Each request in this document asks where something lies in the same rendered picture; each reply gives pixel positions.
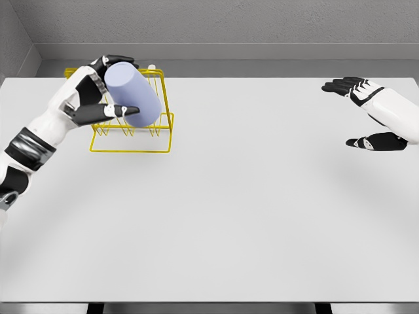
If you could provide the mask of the lavender cup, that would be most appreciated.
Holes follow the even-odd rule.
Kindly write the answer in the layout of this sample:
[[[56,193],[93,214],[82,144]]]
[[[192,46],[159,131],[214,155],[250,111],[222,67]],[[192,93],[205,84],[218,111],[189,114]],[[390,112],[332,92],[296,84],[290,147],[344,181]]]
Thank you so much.
[[[128,62],[111,65],[105,72],[105,85],[117,105],[137,107],[136,114],[125,115],[134,127],[150,126],[162,112],[162,104],[147,79]]]

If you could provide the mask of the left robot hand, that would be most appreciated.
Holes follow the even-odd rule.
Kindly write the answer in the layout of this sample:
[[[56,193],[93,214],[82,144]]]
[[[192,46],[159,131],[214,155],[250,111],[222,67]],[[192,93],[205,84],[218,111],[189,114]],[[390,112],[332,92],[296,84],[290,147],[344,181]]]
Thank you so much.
[[[104,76],[110,66],[117,63],[132,65],[135,72],[139,67],[133,58],[118,55],[101,56],[79,67],[50,100],[48,124],[73,129],[138,113],[136,107],[102,102],[109,92]]]

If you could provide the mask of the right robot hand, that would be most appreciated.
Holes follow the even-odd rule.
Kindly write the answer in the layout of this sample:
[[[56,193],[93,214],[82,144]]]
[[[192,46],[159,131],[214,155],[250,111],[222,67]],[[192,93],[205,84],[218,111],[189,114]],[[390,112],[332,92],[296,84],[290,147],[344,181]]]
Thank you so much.
[[[321,89],[347,97],[389,129],[389,132],[349,139],[347,146],[371,151],[401,151],[408,145],[419,145],[419,106],[395,90],[360,77],[336,78]]]

